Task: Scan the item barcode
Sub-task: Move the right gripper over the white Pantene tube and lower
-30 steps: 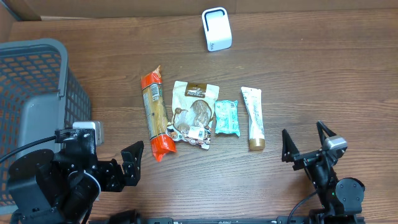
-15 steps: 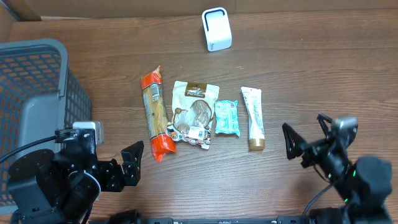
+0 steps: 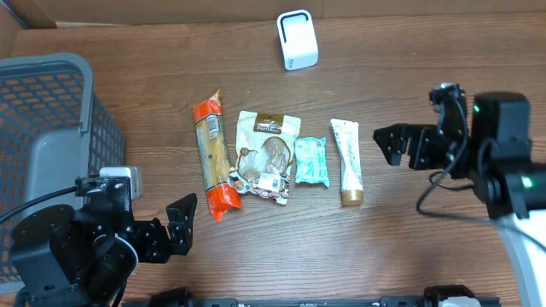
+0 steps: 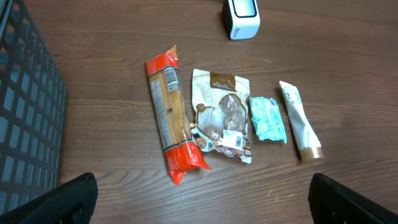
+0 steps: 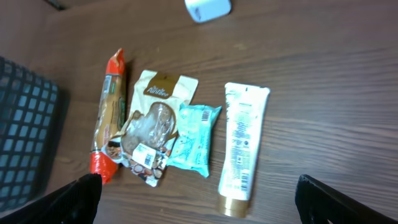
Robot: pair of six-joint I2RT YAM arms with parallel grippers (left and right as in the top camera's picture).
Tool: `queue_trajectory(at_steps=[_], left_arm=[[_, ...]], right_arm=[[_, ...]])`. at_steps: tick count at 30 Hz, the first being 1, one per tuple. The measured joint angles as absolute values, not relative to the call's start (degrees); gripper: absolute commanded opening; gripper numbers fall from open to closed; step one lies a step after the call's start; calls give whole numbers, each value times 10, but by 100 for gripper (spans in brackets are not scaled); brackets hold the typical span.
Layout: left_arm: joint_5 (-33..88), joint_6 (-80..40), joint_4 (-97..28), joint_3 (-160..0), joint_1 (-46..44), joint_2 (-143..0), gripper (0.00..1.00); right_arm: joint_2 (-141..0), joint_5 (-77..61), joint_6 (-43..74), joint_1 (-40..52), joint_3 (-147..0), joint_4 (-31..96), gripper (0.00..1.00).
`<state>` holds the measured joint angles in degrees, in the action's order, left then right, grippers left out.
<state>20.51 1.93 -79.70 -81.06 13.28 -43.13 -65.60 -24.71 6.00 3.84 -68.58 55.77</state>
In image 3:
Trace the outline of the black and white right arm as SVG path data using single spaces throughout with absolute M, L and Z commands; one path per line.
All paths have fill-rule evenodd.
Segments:
M 490 226 L 498 231 L 511 261 L 524 306 L 545 304 L 545 165 L 531 158 L 531 104 L 521 93 L 483 92 L 469 104 L 457 83 L 429 92 L 439 120 L 435 125 L 394 124 L 373 138 L 389 165 L 409 155 L 409 167 L 430 170 L 430 185 L 416 201 L 425 217 Z M 486 206 L 486 217 L 426 211 L 427 196 L 443 180 L 466 179 Z

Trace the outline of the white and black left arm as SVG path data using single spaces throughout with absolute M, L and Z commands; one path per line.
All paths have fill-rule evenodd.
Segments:
M 139 263 L 188 254 L 196 194 L 167 206 L 162 225 L 134 218 L 128 177 L 78 178 L 70 190 L 87 204 L 45 207 L 13 230 L 10 256 L 29 305 L 117 305 Z

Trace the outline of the white tube with gold cap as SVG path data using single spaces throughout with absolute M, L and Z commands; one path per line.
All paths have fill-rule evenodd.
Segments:
M 341 159 L 341 199 L 344 206 L 360 206 L 364 201 L 359 150 L 358 122 L 330 120 Z

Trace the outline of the teal snack packet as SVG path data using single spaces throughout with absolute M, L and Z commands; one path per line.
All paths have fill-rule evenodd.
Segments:
M 329 187 L 326 139 L 304 137 L 295 140 L 296 183 L 323 184 Z

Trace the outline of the orange biscuit pack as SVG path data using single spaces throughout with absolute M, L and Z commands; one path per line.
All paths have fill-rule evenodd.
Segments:
M 193 106 L 195 133 L 209 212 L 220 222 L 227 211 L 241 209 L 240 194 L 229 184 L 232 166 L 224 136 L 221 90 Z

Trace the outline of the beige brown snack pouch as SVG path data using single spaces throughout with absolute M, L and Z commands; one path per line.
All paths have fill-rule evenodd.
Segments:
M 286 205 L 300 126 L 301 119 L 289 115 L 240 112 L 229 185 L 239 194 Z

